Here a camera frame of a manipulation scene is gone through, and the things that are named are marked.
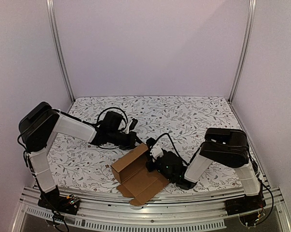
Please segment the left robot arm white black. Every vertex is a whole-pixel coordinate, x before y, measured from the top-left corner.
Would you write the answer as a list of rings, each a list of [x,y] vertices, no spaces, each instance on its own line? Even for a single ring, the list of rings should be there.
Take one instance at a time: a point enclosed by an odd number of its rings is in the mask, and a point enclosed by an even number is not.
[[[134,128],[137,119],[129,120],[118,107],[104,109],[94,123],[52,108],[45,101],[32,109],[18,125],[17,142],[24,148],[24,161],[30,168],[44,202],[53,210],[63,205],[59,189],[52,177],[47,155],[58,134],[102,146],[112,144],[122,150],[141,144]]]

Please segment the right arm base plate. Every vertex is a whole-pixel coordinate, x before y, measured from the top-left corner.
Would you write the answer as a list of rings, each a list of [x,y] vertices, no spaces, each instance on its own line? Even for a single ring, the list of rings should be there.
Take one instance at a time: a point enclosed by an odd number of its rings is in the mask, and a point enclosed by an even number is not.
[[[263,197],[243,196],[240,198],[226,200],[224,202],[227,215],[236,215],[265,207],[266,202]]]

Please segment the brown cardboard box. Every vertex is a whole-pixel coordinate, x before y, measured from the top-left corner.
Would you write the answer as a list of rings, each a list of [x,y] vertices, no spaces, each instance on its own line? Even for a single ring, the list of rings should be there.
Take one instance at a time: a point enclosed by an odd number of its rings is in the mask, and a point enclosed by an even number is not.
[[[158,171],[146,168],[148,147],[140,144],[111,165],[119,182],[117,190],[123,197],[131,198],[133,206],[142,206],[162,191],[169,181]]]

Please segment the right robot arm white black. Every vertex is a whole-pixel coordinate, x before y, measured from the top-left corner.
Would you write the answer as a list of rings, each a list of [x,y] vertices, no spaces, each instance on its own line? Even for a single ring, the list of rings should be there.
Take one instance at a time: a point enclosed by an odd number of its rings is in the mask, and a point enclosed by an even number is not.
[[[177,150],[167,151],[161,148],[158,139],[149,138],[146,145],[147,170],[158,171],[179,188],[194,188],[206,169],[217,162],[236,172],[245,193],[241,207],[250,211],[259,204],[262,183],[257,177],[258,165],[250,155],[247,135],[243,130],[208,128],[204,141],[189,162]]]

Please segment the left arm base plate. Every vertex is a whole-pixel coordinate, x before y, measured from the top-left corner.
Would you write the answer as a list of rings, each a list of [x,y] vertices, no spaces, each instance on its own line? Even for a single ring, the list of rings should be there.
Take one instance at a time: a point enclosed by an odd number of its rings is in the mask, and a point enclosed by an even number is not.
[[[41,194],[38,205],[60,213],[77,215],[81,199],[73,194],[60,196],[58,193]]]

